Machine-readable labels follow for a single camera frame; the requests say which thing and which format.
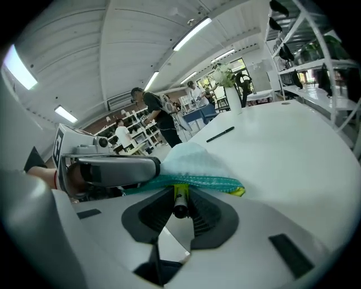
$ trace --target white shirt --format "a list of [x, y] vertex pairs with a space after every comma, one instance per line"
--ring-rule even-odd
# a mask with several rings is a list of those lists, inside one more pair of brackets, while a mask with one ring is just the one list
[[189, 88], [189, 96], [191, 97], [191, 99], [194, 99], [194, 101], [197, 102], [198, 106], [205, 106], [209, 103], [206, 97], [202, 97], [201, 101], [197, 101], [197, 97], [201, 97], [201, 94], [204, 91], [204, 88], [199, 86], [196, 86], [196, 88], [194, 89]]
[[125, 126], [118, 126], [115, 130], [115, 135], [118, 137], [117, 144], [120, 143], [123, 145], [124, 148], [129, 147], [131, 142], [128, 137], [129, 131]]

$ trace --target black pants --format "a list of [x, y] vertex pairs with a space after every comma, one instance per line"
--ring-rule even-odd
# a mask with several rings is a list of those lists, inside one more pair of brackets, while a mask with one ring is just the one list
[[177, 130], [175, 129], [173, 119], [169, 121], [163, 121], [162, 123], [157, 124], [157, 126], [170, 147], [174, 147], [177, 144], [182, 143], [177, 134]]

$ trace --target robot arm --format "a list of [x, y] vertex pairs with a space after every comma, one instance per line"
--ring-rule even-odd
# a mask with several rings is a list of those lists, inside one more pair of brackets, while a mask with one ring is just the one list
[[[93, 186], [119, 187], [147, 182], [159, 175], [156, 157], [120, 156], [108, 147], [108, 140], [83, 130], [59, 124], [52, 159], [58, 188], [71, 196], [68, 165], [79, 165], [84, 181]], [[78, 194], [84, 197], [86, 192]]]

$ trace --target backpack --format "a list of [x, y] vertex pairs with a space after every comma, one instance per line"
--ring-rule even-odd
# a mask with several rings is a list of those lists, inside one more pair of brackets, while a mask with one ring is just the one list
[[174, 112], [177, 112], [177, 109], [175, 108], [175, 106], [172, 104], [172, 102], [170, 101], [169, 97], [167, 97], [164, 94], [161, 95], [156, 95], [154, 93], [152, 93], [160, 102], [160, 106], [161, 109], [163, 111], [165, 111], [166, 113], [168, 113], [169, 115], [171, 115]]

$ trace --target light blue cloth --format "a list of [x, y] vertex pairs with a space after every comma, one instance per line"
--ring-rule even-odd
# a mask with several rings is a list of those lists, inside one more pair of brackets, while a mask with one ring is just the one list
[[243, 187], [242, 183], [233, 178], [222, 163], [216, 161], [205, 148], [199, 144], [187, 142], [172, 148], [160, 165], [158, 177], [140, 188], [125, 190], [125, 193], [134, 194], [178, 183], [221, 192], [233, 192]]

